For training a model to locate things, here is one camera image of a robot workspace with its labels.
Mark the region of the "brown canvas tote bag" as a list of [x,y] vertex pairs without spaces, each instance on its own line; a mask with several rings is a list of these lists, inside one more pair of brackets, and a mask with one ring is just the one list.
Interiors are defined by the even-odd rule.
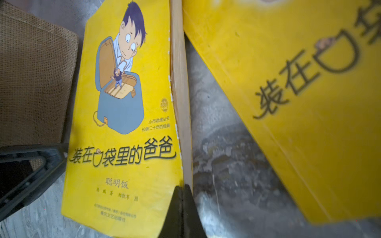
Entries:
[[1,146],[63,136],[78,36],[1,1]]

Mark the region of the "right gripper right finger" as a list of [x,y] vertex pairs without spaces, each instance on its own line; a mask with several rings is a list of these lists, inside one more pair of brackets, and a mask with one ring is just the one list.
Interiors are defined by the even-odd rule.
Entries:
[[202,226],[191,188],[183,189],[183,238],[207,238]]

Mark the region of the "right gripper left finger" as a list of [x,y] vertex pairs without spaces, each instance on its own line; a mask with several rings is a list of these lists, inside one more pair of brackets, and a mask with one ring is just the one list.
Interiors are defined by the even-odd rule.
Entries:
[[176,186],[159,238],[183,237],[183,191]]

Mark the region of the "yellow book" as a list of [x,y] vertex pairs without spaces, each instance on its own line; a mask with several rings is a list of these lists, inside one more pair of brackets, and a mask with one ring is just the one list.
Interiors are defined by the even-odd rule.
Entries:
[[183,1],[183,16],[307,220],[379,217],[380,1]]
[[105,1],[85,26],[62,214],[110,237],[158,237],[184,182],[170,18],[169,1]]

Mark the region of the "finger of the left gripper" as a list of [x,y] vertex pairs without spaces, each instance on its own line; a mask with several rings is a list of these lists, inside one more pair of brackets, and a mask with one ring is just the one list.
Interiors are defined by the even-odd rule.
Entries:
[[1,147],[1,221],[38,199],[65,171],[68,144]]

